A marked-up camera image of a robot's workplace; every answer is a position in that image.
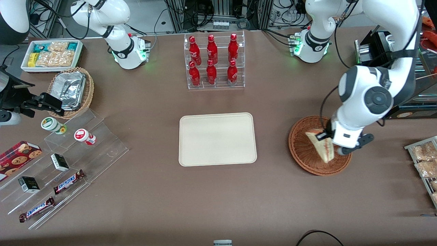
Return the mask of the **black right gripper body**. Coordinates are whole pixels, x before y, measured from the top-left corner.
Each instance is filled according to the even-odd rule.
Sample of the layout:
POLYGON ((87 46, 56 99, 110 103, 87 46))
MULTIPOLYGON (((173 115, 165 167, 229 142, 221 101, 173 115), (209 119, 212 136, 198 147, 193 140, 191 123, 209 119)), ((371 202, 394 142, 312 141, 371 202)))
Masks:
POLYGON ((23 81, 6 71, 8 67, 2 65, 1 72, 1 109, 9 111, 20 111, 25 101, 31 100, 34 95, 29 88, 35 84, 23 81))

